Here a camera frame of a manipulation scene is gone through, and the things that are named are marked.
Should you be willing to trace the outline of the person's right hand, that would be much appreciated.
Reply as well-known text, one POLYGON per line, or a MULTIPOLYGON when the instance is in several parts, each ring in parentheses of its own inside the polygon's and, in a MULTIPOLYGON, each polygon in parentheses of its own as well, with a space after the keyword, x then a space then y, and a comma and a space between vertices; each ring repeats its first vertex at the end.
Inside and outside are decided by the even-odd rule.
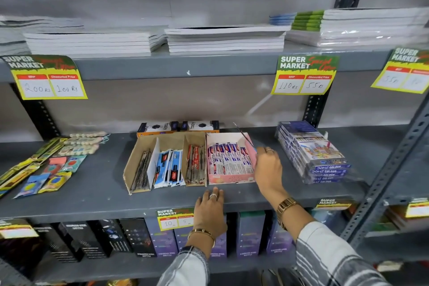
POLYGON ((274 209, 276 209, 283 200, 289 197, 282 185, 282 164, 256 164, 254 176, 261 194, 274 209))

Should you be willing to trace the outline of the person's left hand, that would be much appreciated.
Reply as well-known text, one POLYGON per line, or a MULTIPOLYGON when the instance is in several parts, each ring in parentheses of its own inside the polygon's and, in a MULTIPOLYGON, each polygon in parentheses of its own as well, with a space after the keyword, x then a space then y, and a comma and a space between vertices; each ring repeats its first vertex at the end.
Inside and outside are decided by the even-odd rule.
POLYGON ((224 219, 223 204, 209 201, 205 204, 195 204, 194 228, 204 229, 217 238, 227 231, 224 219))

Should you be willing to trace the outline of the thin dark pen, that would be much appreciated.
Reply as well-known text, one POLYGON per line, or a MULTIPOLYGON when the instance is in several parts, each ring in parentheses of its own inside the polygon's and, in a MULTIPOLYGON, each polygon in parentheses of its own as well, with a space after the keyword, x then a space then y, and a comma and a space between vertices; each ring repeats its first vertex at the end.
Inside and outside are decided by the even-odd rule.
POLYGON ((241 133, 241 135, 245 138, 245 140, 255 149, 255 147, 254 147, 252 141, 250 140, 250 138, 248 137, 248 135, 246 133, 244 133, 235 122, 233 122, 233 124, 238 129, 238 131, 241 133))

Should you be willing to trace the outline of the person's left forearm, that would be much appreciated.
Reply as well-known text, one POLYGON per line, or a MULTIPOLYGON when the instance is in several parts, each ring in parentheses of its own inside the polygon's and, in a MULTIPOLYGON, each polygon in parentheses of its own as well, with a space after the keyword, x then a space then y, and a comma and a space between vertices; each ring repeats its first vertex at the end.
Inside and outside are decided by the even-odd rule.
POLYGON ((188 237, 186 246, 193 246, 202 251, 206 257, 210 257, 215 241, 211 236, 203 232, 193 232, 188 237))

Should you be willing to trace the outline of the person's right forearm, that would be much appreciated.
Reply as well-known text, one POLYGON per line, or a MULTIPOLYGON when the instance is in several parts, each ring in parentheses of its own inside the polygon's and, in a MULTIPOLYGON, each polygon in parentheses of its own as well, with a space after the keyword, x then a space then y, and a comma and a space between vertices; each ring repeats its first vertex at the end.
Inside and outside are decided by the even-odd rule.
POLYGON ((302 229, 313 222, 314 218, 300 205, 294 205, 283 213, 282 223, 296 242, 302 229))

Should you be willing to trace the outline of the pink cardboard box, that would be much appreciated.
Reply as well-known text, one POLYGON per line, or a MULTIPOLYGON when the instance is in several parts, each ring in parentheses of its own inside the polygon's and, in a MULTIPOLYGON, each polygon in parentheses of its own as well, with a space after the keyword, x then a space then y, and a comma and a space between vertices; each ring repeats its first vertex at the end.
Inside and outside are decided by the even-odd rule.
POLYGON ((249 153, 250 159, 252 162, 253 169, 256 165, 256 149, 254 149, 241 135, 240 132, 224 132, 224 133, 206 133, 206 159, 207 159, 207 175, 208 182, 211 185, 221 185, 221 184, 240 184, 240 183, 250 183, 254 182, 254 173, 250 175, 211 175, 208 173, 208 157, 207 157, 207 147, 212 143, 238 143, 241 146, 245 146, 249 153))

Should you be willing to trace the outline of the bundle of red pens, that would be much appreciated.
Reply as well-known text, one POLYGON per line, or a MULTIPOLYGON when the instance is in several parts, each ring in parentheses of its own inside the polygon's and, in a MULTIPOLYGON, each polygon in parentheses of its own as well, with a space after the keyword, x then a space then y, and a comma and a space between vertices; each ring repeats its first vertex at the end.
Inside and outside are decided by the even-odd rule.
POLYGON ((186 186, 206 186, 206 148, 204 145, 189 145, 187 155, 187 172, 184 180, 186 186))

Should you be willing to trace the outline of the row of red blue pen packets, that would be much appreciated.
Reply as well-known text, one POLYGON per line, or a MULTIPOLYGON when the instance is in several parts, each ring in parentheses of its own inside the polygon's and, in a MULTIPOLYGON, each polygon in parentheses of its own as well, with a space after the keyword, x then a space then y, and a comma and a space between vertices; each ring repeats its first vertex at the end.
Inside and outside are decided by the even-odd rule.
POLYGON ((238 143, 212 143, 207 147, 211 175, 250 175, 254 173, 250 153, 238 143))

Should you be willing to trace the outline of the small yellow green price tag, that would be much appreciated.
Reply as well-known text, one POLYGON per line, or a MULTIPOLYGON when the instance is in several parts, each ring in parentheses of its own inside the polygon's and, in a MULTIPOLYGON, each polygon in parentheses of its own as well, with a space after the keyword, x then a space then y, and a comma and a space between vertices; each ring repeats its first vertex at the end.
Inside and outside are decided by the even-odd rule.
POLYGON ((314 207, 314 210, 343 211, 351 207, 353 204, 354 201, 352 199, 322 198, 314 207))
POLYGON ((156 211, 161 231, 186 228, 194 225, 194 208, 170 208, 156 211))
POLYGON ((429 217, 429 198, 414 198, 407 205, 405 218, 429 217))
POLYGON ((37 237, 39 235, 26 219, 0 219, 0 240, 37 237))

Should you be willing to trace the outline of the wrapped stack of blue pencil boxes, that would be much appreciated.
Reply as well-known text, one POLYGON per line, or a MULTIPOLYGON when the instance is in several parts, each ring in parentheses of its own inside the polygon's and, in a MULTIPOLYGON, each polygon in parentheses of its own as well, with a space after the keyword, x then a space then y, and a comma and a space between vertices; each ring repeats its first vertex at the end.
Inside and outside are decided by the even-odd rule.
POLYGON ((353 179, 351 163, 309 122, 279 122, 275 136, 303 183, 353 179))

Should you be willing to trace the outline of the row of blue white pen packets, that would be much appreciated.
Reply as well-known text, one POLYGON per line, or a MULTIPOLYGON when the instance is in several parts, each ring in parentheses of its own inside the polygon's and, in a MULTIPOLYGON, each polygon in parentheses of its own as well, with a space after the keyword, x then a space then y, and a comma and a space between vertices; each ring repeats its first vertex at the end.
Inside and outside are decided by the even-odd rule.
POLYGON ((182 157, 182 149, 161 151, 154 175, 155 189, 167 186, 185 186, 184 176, 181 172, 182 157))

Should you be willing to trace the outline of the purple bottle box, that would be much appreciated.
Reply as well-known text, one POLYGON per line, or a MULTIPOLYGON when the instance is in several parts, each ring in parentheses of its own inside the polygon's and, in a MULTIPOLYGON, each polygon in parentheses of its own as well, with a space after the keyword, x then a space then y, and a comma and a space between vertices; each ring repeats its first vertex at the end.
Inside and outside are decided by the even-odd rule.
POLYGON ((216 238, 211 252, 211 259, 212 258, 227 258, 227 232, 216 238))
POLYGON ((276 214, 273 212, 271 222, 268 224, 266 254, 283 254, 292 250, 293 247, 292 236, 279 225, 276 214))
POLYGON ((192 230, 193 230, 193 226, 181 227, 173 230, 176 244, 179 251, 181 251, 181 249, 185 247, 187 243, 188 235, 192 230))
POLYGON ((265 223, 265 211, 239 212, 237 217, 238 258, 258 256, 265 223))
POLYGON ((145 218, 145 223, 158 258, 175 257, 179 250, 173 230, 161 231, 155 217, 145 218))

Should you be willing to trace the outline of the gold wrist watch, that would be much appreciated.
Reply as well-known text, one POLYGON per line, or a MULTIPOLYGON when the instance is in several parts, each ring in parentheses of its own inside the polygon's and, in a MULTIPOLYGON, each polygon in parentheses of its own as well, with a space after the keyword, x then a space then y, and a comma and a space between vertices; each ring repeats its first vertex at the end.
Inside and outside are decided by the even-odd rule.
POLYGON ((281 228, 285 231, 287 231, 286 226, 283 224, 282 221, 282 217, 283 214, 285 213, 285 211, 287 209, 289 209, 290 207, 296 206, 298 205, 297 201, 295 201, 292 197, 288 197, 285 200, 283 200, 277 207, 276 209, 276 219, 277 222, 279 224, 279 226, 281 226, 281 228))

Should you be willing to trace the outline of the orange black pencil box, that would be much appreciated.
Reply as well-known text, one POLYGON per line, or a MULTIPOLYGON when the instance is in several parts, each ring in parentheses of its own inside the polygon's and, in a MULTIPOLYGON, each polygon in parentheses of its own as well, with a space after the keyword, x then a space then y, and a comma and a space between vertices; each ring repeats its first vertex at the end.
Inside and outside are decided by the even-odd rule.
POLYGON ((141 123, 137 137, 149 135, 164 135, 179 131, 179 122, 143 122, 141 123))
POLYGON ((180 127, 181 132, 209 132, 219 133, 219 121, 183 121, 180 127))

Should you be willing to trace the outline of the bundle of dark pens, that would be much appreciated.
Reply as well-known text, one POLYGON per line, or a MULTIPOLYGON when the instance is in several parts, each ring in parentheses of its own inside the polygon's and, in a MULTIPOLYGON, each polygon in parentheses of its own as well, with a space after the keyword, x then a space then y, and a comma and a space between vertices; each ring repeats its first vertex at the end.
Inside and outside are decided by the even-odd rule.
POLYGON ((135 173, 135 177, 133 179, 131 185, 131 192, 135 191, 147 191, 149 190, 149 182, 147 175, 147 168, 150 164, 152 152, 145 151, 142 153, 142 157, 137 167, 137 171, 135 173))

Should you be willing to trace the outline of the brown cardboard divider box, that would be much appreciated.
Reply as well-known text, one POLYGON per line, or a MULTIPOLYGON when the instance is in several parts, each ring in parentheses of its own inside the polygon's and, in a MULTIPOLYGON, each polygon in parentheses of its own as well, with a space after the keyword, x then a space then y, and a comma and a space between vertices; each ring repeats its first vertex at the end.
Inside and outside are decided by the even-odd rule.
POLYGON ((205 132, 138 137, 123 173, 129 195, 174 186, 208 185, 205 132))

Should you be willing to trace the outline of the black bottle box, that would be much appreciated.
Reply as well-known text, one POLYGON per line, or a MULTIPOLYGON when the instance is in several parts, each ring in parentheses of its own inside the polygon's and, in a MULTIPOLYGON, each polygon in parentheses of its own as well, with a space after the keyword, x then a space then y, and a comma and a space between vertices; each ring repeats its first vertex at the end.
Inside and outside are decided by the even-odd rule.
POLYGON ((34 224, 33 228, 59 262, 74 263, 83 259, 82 249, 61 223, 34 224))
POLYGON ((112 246, 98 220, 61 222, 61 225, 79 243, 88 259, 110 257, 112 246))
POLYGON ((123 228, 117 219, 100 219, 89 221, 95 229, 97 236, 106 244, 109 244, 112 251, 122 253, 133 253, 132 246, 127 239, 123 228))
POLYGON ((120 219, 119 222, 137 257, 157 257, 144 218, 120 219))

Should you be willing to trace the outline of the grey metal shelving rack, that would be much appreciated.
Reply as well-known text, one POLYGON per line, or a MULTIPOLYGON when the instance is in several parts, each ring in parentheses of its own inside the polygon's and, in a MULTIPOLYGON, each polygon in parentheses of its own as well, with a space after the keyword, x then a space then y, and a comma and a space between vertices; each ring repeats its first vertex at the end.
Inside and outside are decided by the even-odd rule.
MULTIPOLYGON (((335 0, 0 0, 0 14, 79 17, 96 27, 131 27, 148 20, 173 26, 260 24, 269 15, 332 8, 335 0)), ((219 120, 248 130, 255 145, 278 151, 283 183, 312 207, 319 200, 369 200, 373 182, 424 96, 382 91, 370 85, 388 58, 389 46, 340 48, 340 68, 319 127, 357 166, 358 181, 305 185, 274 137, 278 121, 300 120, 306 96, 269 96, 280 51, 170 55, 167 46, 149 56, 78 56, 87 100, 47 100, 62 133, 106 131, 110 141, 84 160, 59 191, 0 200, 0 217, 62 222, 153 215, 156 209, 190 207, 202 187, 163 188, 130 196, 122 174, 136 130, 151 120, 219 120)))

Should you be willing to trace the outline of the grey white striped shirt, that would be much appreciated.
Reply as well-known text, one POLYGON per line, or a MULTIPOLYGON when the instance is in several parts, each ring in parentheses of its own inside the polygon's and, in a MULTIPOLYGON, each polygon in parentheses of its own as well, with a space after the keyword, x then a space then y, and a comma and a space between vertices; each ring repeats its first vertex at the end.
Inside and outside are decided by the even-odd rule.
MULTIPOLYGON (((392 286, 350 244, 318 221, 301 230, 296 257, 307 286, 392 286)), ((198 247, 185 246, 157 286, 207 286, 208 282, 207 256, 198 247)))

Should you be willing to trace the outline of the grey perforated side rack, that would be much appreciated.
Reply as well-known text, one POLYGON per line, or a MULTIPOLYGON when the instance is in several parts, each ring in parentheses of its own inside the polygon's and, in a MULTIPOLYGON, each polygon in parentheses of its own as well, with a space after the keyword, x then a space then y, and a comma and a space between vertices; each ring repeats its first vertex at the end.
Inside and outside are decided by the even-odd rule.
POLYGON ((429 92, 341 237, 371 263, 429 260, 429 227, 413 233, 366 238, 389 206, 424 198, 429 200, 429 92))

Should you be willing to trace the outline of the cream eraser strip pack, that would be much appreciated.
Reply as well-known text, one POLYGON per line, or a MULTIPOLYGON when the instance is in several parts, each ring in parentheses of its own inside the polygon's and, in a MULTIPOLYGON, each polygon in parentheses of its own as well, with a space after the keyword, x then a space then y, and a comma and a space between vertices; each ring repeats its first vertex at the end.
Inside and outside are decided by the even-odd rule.
POLYGON ((71 133, 70 137, 85 137, 85 138, 97 138, 97 137, 105 137, 108 133, 104 131, 100 132, 78 132, 78 133, 71 133))
POLYGON ((109 137, 71 137, 64 141, 64 145, 71 146, 90 146, 96 144, 104 144, 109 141, 109 137))
POLYGON ((93 145, 65 145, 53 157, 70 157, 92 155, 99 149, 99 144, 93 145))

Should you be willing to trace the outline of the stack of blue spine notebooks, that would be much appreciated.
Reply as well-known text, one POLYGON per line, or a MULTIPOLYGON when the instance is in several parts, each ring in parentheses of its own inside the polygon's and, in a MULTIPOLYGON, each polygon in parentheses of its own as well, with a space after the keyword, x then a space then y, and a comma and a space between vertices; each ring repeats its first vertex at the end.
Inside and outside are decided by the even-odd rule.
POLYGON ((269 16, 270 25, 292 25, 297 13, 283 13, 269 16))

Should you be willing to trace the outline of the teal sharpener pack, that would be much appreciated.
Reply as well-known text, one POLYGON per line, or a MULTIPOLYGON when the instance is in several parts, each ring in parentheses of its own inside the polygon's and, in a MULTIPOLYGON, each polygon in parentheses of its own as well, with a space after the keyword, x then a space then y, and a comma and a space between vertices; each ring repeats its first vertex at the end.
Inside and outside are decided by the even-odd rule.
POLYGON ((61 171, 75 173, 87 155, 78 155, 68 158, 61 171))

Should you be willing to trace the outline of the stack of green spine notebooks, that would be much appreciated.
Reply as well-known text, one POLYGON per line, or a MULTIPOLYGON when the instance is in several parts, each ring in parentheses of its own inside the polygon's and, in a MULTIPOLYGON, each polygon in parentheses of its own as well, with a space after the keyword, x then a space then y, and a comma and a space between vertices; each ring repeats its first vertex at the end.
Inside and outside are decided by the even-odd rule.
POLYGON ((294 17, 292 30, 319 32, 325 10, 299 12, 294 17))

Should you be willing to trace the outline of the yellow sharpener pack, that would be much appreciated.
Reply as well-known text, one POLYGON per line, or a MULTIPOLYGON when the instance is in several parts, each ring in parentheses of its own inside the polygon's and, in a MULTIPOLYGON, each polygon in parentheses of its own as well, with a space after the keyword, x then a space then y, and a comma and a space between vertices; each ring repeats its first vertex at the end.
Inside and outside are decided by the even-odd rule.
POLYGON ((58 191, 71 178, 71 176, 71 171, 62 171, 52 175, 38 191, 38 194, 58 191))

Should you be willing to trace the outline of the tilted yellow green price tag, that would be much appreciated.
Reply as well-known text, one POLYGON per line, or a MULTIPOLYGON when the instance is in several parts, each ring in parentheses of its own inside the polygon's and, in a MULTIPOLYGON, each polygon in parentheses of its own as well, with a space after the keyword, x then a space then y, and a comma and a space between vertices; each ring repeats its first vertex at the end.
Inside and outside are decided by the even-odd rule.
POLYGON ((423 94, 429 88, 429 49, 395 48, 371 87, 423 94))

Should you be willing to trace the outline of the wrapped stack of white notebooks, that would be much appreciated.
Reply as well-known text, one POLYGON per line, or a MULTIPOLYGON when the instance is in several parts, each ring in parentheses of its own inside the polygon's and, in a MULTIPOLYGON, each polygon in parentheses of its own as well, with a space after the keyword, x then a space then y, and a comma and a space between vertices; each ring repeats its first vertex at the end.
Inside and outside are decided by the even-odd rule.
POLYGON ((319 32, 291 29, 285 39, 315 47, 422 44, 429 7, 328 9, 319 32))

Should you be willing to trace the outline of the yellow green pencil packet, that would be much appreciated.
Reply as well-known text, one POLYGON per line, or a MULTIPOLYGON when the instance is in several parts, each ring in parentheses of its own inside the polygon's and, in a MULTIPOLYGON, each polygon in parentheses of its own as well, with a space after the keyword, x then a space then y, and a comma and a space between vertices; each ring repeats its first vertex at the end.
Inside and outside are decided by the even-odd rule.
POLYGON ((17 186, 26 177, 32 175, 41 166, 40 162, 31 159, 22 161, 0 176, 0 198, 17 186))
POLYGON ((69 138, 67 137, 56 137, 47 142, 39 150, 33 154, 29 160, 31 162, 43 163, 53 154, 57 153, 63 146, 64 142, 69 138))

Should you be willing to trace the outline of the blue sharpener pack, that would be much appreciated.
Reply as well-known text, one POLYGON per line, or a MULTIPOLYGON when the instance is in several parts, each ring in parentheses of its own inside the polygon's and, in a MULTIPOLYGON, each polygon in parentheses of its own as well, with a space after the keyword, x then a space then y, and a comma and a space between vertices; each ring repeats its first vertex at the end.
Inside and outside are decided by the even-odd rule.
POLYGON ((37 194, 50 177, 50 173, 31 175, 14 198, 27 197, 37 194))

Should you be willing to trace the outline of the large yellow green price tag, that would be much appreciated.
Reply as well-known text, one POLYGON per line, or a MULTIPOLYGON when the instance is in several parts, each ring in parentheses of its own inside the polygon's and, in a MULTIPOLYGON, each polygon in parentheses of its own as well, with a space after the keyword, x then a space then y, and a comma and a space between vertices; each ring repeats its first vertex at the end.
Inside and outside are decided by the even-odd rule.
POLYGON ((0 56, 23 100, 88 99, 75 62, 60 55, 0 56))

